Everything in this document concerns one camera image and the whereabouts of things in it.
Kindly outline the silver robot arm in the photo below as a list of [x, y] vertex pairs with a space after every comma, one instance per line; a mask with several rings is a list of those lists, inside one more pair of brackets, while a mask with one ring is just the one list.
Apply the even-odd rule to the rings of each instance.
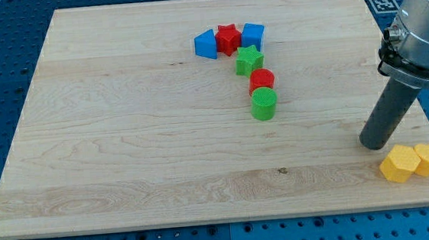
[[381, 45], [382, 75], [410, 90], [429, 89], [429, 0], [403, 0]]

